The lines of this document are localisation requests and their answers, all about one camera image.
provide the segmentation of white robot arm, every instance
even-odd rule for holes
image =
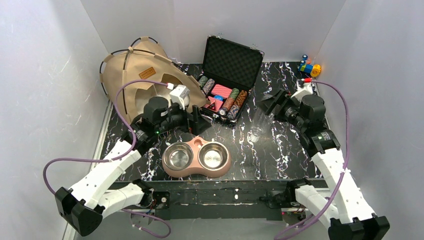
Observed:
[[[117,157],[129,148],[131,144],[128,142],[118,141],[105,159]],[[105,192],[120,175],[125,173],[125,169],[140,158],[140,153],[132,150],[119,160],[97,164],[85,177],[70,187],[73,190],[72,195],[78,201],[84,200],[84,206],[87,208],[94,209],[97,205],[105,207],[103,218],[125,207],[139,205],[145,193],[133,183],[112,192]]]
[[[294,94],[280,90],[275,95],[265,95],[257,102],[263,114],[272,113],[276,121],[289,122],[296,127],[301,145],[321,171],[331,192],[327,199],[303,178],[290,181],[284,192],[273,192],[266,197],[268,205],[297,202],[314,215],[310,222],[306,218],[283,230],[274,239],[287,240],[320,221],[328,229],[330,240],[380,240],[390,224],[385,216],[375,214],[347,169],[341,145],[327,128],[324,100],[313,92],[311,84],[314,82],[329,85],[311,78],[301,79]],[[302,224],[304,226],[294,234],[280,238],[287,230]]]

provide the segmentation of white enclosure wall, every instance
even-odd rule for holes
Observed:
[[[107,51],[80,1],[0,2],[0,232],[57,240],[66,222],[43,182],[53,158],[92,158],[107,106],[99,65]],[[89,164],[57,163],[69,187]]]
[[[314,57],[345,0],[81,0],[107,51],[150,36],[170,58],[202,63],[208,35],[265,52],[265,62]]]
[[[319,80],[347,98],[349,165],[377,215],[388,217],[387,240],[424,236],[423,12],[422,0],[347,0],[315,61],[322,64]],[[340,98],[326,86],[319,90],[343,140]]]
[[[146,231],[140,231],[130,224],[130,216],[126,212],[117,212],[108,216],[90,235],[75,235],[73,240],[158,240]],[[134,222],[147,226],[148,220],[133,217]],[[265,218],[237,219],[172,219],[168,221],[172,233],[166,240],[273,240],[275,235],[284,229],[284,221],[267,221]],[[290,223],[298,220],[293,217]],[[167,232],[167,227],[153,221],[147,227],[158,234]],[[318,222],[309,229],[290,240],[329,240],[327,230]]]

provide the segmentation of white plastic part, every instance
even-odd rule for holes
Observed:
[[[123,208],[140,204],[143,196],[144,192],[142,189],[133,183],[130,183],[121,189],[103,194],[98,201],[100,206],[105,207],[105,210],[103,210],[103,213],[101,214],[103,219]]]
[[[297,91],[291,96],[291,98],[296,98],[299,102],[302,101],[302,98],[306,95],[314,94],[312,90],[312,85],[310,82],[305,82],[303,87],[299,85],[299,82],[296,82]]]
[[[131,144],[126,141],[117,141],[113,149],[106,155],[104,159],[112,159],[125,153]],[[101,196],[116,181],[116,179],[125,172],[129,166],[141,158],[140,153],[131,151],[128,155],[121,159],[102,162],[90,171],[79,182],[72,185],[72,195],[80,201],[85,200],[85,206],[94,209],[99,203]]]
[[[328,202],[327,199],[319,194],[315,187],[311,185],[301,186],[294,192],[296,194],[296,201],[305,206],[315,216]],[[319,218],[319,221],[326,229],[328,229],[331,226],[331,218],[339,219],[339,211],[333,204],[328,207],[324,214]]]
[[[169,89],[169,90],[173,90],[174,89],[174,84],[168,82],[168,85],[166,86],[166,88]]]
[[[312,157],[312,161],[321,171],[330,191],[333,192],[339,181],[340,173],[344,171],[345,161],[342,151],[332,148],[325,150],[324,154],[318,152]],[[352,223],[355,217],[359,220],[370,219],[375,213],[365,201],[349,170],[345,171],[343,182],[334,201],[342,224]]]
[[[171,101],[173,103],[178,103],[179,106],[185,110],[186,106],[190,103],[190,89],[184,85],[178,85],[174,90],[169,93]]]

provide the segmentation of black marble surface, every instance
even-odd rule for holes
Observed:
[[[179,129],[158,136],[158,143],[123,174],[119,181],[143,179],[146,181],[173,180],[277,180],[298,178],[320,178],[321,173],[298,140],[295,128],[286,122],[275,121],[268,136],[253,143],[248,136],[256,110],[256,98],[263,94],[276,93],[279,89],[295,92],[296,80],[307,78],[298,72],[297,62],[264,62],[256,79],[252,94],[243,109],[242,116],[233,127],[213,122],[212,127],[200,136],[206,141],[224,144],[231,154],[231,168],[220,178],[207,178],[193,174],[184,178],[173,178],[162,168],[162,153],[174,142],[188,142],[194,135]],[[183,64],[185,72],[195,78],[202,73],[201,64]],[[102,158],[113,148],[125,126],[115,111],[112,112],[105,137]]]

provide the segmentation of double pet bowl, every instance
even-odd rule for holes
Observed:
[[[165,149],[162,156],[165,172],[174,178],[191,174],[219,178],[228,172],[230,162],[230,153],[224,145],[201,137],[175,142]]]

